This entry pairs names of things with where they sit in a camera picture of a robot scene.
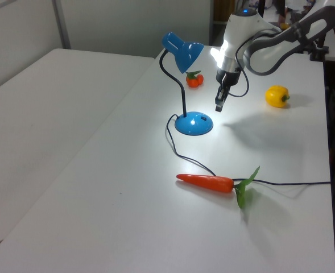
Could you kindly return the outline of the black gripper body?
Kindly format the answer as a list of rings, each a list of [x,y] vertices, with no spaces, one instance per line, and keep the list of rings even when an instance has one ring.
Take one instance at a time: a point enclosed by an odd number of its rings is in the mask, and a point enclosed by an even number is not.
[[[235,59],[224,57],[217,65],[216,80],[223,88],[231,88],[238,83],[241,68]]]

